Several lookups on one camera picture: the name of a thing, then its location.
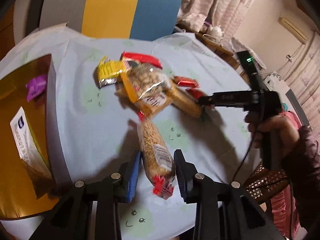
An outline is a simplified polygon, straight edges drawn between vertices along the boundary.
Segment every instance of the hand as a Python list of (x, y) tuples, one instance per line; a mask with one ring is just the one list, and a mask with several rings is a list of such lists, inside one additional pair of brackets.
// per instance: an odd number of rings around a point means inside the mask
[(270, 132), (271, 130), (278, 130), (281, 139), (280, 153), (284, 158), (288, 153), (297, 147), (299, 144), (300, 135), (296, 128), (293, 126), (290, 119), (283, 115), (276, 115), (265, 122), (261, 123), (258, 127), (259, 116), (255, 112), (249, 112), (244, 119), (245, 122), (249, 123), (248, 131), (253, 133), (257, 130), (255, 135), (253, 146), (260, 148), (262, 145), (262, 132)]

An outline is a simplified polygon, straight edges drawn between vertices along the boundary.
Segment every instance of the air conditioner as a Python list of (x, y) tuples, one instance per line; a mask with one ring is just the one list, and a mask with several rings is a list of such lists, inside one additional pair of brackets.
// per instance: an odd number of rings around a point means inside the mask
[(292, 33), (302, 44), (306, 44), (308, 37), (294, 23), (287, 18), (279, 18), (279, 23)]

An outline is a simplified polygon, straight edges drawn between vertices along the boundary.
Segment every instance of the silver screw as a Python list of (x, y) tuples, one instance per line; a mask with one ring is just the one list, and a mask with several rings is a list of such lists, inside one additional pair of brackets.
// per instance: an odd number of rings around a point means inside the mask
[(204, 179), (204, 175), (202, 173), (197, 173), (195, 177), (196, 179)]
[(115, 172), (115, 173), (111, 174), (111, 178), (113, 178), (113, 179), (119, 179), (120, 177), (121, 177), (121, 174), (118, 173), (118, 172)]
[(240, 183), (237, 181), (233, 181), (233, 182), (231, 182), (231, 186), (234, 188), (240, 188)]
[(76, 187), (82, 187), (84, 185), (84, 182), (82, 180), (78, 180), (76, 183), (75, 183), (75, 186)]

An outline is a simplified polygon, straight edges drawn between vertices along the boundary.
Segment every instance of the blue cushion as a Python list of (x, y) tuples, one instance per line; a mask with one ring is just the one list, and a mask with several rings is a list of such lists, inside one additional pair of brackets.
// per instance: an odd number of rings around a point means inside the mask
[(154, 41), (172, 34), (180, 5), (181, 0), (138, 0), (130, 38)]

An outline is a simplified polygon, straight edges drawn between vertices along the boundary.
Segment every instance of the maroon jacket sleeve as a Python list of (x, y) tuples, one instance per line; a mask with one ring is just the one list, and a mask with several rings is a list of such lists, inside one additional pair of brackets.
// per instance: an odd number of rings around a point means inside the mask
[(299, 134), (299, 146), (282, 160), (282, 167), (293, 187), (300, 224), (308, 230), (320, 214), (320, 147), (306, 126)]

